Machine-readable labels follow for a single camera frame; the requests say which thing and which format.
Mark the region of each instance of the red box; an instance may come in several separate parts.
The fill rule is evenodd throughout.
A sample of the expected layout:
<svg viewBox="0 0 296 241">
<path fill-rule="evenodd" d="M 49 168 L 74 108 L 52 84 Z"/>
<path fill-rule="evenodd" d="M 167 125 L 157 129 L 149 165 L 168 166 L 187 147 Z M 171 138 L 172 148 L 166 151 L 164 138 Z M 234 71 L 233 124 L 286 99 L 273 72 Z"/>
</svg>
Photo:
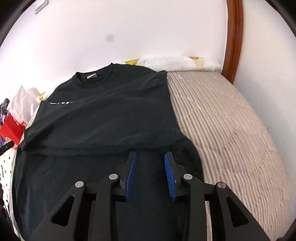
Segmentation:
<svg viewBox="0 0 296 241">
<path fill-rule="evenodd" d="M 5 118 L 3 125 L 0 127 L 0 136 L 7 142 L 13 141 L 15 143 L 14 149 L 17 148 L 22 138 L 25 127 L 17 122 L 12 115 Z"/>
</svg>

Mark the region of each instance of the white plastic bag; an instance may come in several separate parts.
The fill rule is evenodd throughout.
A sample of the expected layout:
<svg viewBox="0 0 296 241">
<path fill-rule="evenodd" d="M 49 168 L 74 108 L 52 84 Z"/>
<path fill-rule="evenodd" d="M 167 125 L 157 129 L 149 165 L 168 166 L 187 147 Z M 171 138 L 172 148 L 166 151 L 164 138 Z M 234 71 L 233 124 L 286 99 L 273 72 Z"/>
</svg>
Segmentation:
<svg viewBox="0 0 296 241">
<path fill-rule="evenodd" d="M 9 102 L 7 109 L 14 119 L 23 126 L 27 126 L 37 106 L 37 101 L 21 85 L 15 97 Z"/>
</svg>

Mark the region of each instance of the black t-shirt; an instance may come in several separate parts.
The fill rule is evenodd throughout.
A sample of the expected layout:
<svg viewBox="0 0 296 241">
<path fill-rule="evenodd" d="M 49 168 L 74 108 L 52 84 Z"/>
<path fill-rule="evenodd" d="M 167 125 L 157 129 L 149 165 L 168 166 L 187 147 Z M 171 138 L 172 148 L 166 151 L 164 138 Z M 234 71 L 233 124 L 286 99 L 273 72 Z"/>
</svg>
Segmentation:
<svg viewBox="0 0 296 241">
<path fill-rule="evenodd" d="M 97 77 L 87 79 L 92 74 Z M 136 177 L 142 178 L 135 179 L 132 201 L 118 205 L 119 240 L 178 240 L 163 154 L 172 151 L 177 163 L 202 180 L 198 153 L 178 127 L 166 72 L 119 64 L 76 73 L 41 102 L 25 130 L 12 189 L 23 238 L 29 239 L 75 182 L 97 182 L 116 172 L 131 150 L 139 153 Z"/>
</svg>

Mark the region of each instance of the white wall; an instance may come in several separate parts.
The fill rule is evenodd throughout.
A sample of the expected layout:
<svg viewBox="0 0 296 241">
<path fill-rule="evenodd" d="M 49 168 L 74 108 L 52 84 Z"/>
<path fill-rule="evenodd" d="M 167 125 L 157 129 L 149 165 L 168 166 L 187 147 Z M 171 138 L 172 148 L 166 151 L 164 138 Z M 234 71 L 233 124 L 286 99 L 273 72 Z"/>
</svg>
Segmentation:
<svg viewBox="0 0 296 241">
<path fill-rule="evenodd" d="M 202 56 L 223 63 L 225 0 L 50 0 L 26 10 L 0 48 L 0 101 L 110 62 Z"/>
<path fill-rule="evenodd" d="M 243 0 L 244 35 L 234 85 L 261 118 L 285 166 L 296 218 L 296 38 L 265 0 Z"/>
</svg>

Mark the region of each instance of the mattress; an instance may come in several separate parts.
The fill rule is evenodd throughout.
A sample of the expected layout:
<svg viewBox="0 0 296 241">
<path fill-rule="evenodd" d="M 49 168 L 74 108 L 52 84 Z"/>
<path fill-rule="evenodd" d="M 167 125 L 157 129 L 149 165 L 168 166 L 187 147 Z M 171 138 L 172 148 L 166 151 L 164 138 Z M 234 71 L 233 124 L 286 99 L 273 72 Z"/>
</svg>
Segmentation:
<svg viewBox="0 0 296 241">
<path fill-rule="evenodd" d="M 251 106 L 217 72 L 168 72 L 168 86 L 180 129 L 201 157 L 205 182 L 225 182 L 271 241 L 283 237 L 292 224 L 289 185 L 279 153 Z M 13 170 L 13 164 L 7 167 Z M 207 227 L 211 240 L 208 205 Z"/>
</svg>

